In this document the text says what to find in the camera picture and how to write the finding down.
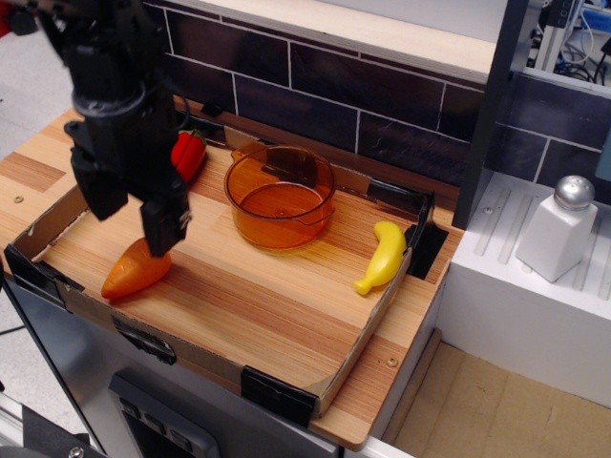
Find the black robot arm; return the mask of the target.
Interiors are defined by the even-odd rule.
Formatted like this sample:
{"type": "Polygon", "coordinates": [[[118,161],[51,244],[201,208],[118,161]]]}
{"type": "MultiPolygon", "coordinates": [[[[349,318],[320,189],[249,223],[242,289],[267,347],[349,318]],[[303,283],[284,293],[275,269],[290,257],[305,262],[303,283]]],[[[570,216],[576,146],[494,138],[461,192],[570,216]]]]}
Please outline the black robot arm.
{"type": "Polygon", "coordinates": [[[139,1],[30,1],[69,69],[71,163],[95,216],[104,220],[135,197],[145,238],[160,258],[185,239],[187,185],[171,160],[182,126],[174,88],[160,67],[161,27],[139,1]]]}

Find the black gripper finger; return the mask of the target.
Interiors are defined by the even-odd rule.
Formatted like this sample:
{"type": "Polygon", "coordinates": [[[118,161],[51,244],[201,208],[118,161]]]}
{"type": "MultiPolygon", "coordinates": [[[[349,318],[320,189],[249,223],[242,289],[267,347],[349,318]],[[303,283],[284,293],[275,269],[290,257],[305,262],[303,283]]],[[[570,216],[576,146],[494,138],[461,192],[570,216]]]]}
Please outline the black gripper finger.
{"type": "Polygon", "coordinates": [[[189,205],[183,202],[149,200],[140,207],[144,235],[153,257],[165,256],[186,238],[189,205]]]}
{"type": "Polygon", "coordinates": [[[78,185],[99,220],[109,218],[128,203],[128,193],[109,173],[94,169],[79,170],[78,185]]]}

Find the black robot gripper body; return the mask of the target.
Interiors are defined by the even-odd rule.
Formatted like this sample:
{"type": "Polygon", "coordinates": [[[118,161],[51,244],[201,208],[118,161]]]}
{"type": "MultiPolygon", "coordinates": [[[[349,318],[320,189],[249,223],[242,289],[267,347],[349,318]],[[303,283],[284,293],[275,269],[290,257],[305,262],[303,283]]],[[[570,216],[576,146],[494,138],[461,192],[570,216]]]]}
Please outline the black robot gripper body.
{"type": "Polygon", "coordinates": [[[180,128],[172,99],[77,99],[74,107],[84,119],[64,130],[74,141],[77,183],[79,170],[94,169],[111,174],[128,196],[143,203],[188,202],[186,185],[171,161],[180,128]]]}

